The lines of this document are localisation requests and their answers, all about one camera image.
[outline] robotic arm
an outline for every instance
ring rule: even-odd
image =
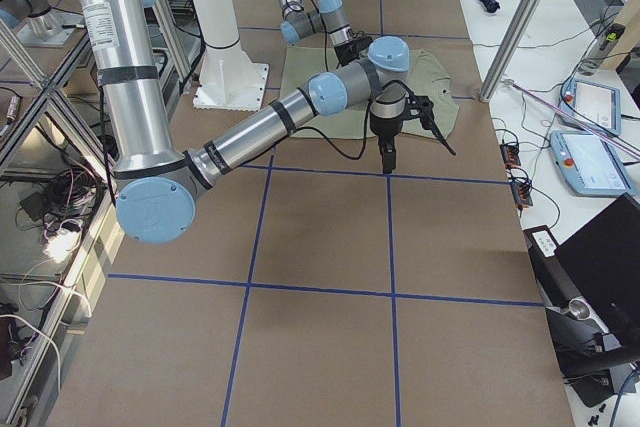
[[[342,66],[358,59],[360,52],[371,44],[369,36],[354,36],[342,0],[319,0],[318,9],[312,12],[305,12],[302,0],[278,2],[284,19],[280,30],[289,44],[295,44],[316,32],[326,32]]]
[[[113,168],[117,217],[125,232],[140,241],[161,243],[180,236],[193,221],[195,201],[220,177],[316,115],[371,100],[371,127],[379,135],[385,172],[395,167],[393,138],[402,122],[421,118],[426,128],[432,123],[428,99],[406,99],[407,44],[382,37],[371,44],[366,59],[311,78],[201,149],[178,152],[169,134],[142,0],[79,1],[120,152]]]
[[[25,18],[28,18],[34,35],[40,39],[62,31],[60,21],[47,0],[0,0],[0,19],[9,28],[16,27]]]

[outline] white label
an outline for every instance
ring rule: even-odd
[[[87,5],[82,9],[82,12],[93,50],[108,49],[120,45],[111,6],[107,2]]]
[[[556,255],[556,244],[546,230],[534,232],[532,235],[545,257]]]

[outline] white table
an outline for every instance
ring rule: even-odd
[[[497,0],[501,8],[495,14],[485,12],[478,0],[460,1],[470,38],[474,43],[478,70],[484,78],[498,50],[497,44],[501,42],[520,0]],[[561,42],[552,47],[518,48],[506,70],[505,77],[514,79],[517,84],[527,90],[547,90],[562,82],[572,72],[575,64],[594,38],[588,26],[588,22],[582,17],[573,0],[542,0],[520,42],[520,46],[554,44],[559,40],[584,32],[572,40]],[[629,92],[615,72],[598,72],[587,79],[620,89],[622,112],[634,116],[640,115]],[[556,87],[548,93],[539,93],[538,95],[556,104],[559,89],[560,87]],[[530,98],[527,98],[526,104],[524,125],[540,135],[545,135],[549,130],[549,123],[553,119],[553,112]],[[501,85],[491,99],[490,108],[492,116],[502,119],[506,128],[513,131],[520,142],[542,145],[541,137],[531,134],[521,127],[523,100],[521,94],[515,89]],[[495,120],[494,123],[496,128],[505,127],[500,120]],[[551,126],[551,131],[553,130],[573,129],[556,119]],[[497,133],[498,139],[502,138],[502,134],[502,132]],[[623,120],[621,138],[634,145],[640,145],[640,122]],[[513,138],[506,134],[505,140],[510,141]],[[574,195],[555,165],[550,149],[539,152],[540,149],[532,145],[522,145],[520,152],[522,167],[530,176],[533,175],[535,168],[534,187],[544,191],[560,206],[561,216],[553,229],[553,234],[562,243],[614,199]],[[625,154],[620,152],[619,154],[623,162],[631,160]],[[538,155],[540,158],[537,161],[537,167],[534,167]],[[628,172],[636,185],[640,186],[640,165],[629,167]],[[556,218],[556,209],[553,204],[535,191],[532,193],[532,200],[534,206],[523,211],[522,228],[526,229],[542,224],[551,225]],[[569,387],[567,395],[576,426],[584,426],[595,414],[600,415],[599,425],[609,425],[615,398],[607,402],[607,409],[605,413],[601,414],[597,412],[597,407],[593,409],[585,407],[573,389]],[[640,419],[640,394],[626,395],[621,403],[615,427],[635,427],[638,425],[638,419]]]

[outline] white light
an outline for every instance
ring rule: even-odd
[[[44,253],[55,262],[60,263],[73,252],[80,242],[80,232],[71,232],[67,229],[60,229],[56,236],[49,239]]]

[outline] olive green cloth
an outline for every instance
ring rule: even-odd
[[[325,71],[324,49],[289,46],[282,73],[281,94],[292,92],[296,87],[304,85],[307,80]],[[417,95],[428,95],[434,104],[436,124],[442,135],[449,136],[458,116],[458,105],[451,98],[449,81],[451,77],[444,70],[435,55],[424,50],[410,52],[411,68],[409,70],[409,87]],[[336,66],[337,59],[333,50],[327,49],[327,62],[330,68]],[[364,110],[366,104],[347,109],[346,111],[329,117],[316,117],[308,122],[323,131],[333,139],[361,139],[363,132]],[[405,122],[402,132],[433,138],[431,131],[426,131],[419,120]],[[367,135],[373,136],[367,127]],[[303,130],[295,134],[296,137],[319,137],[310,130]]]

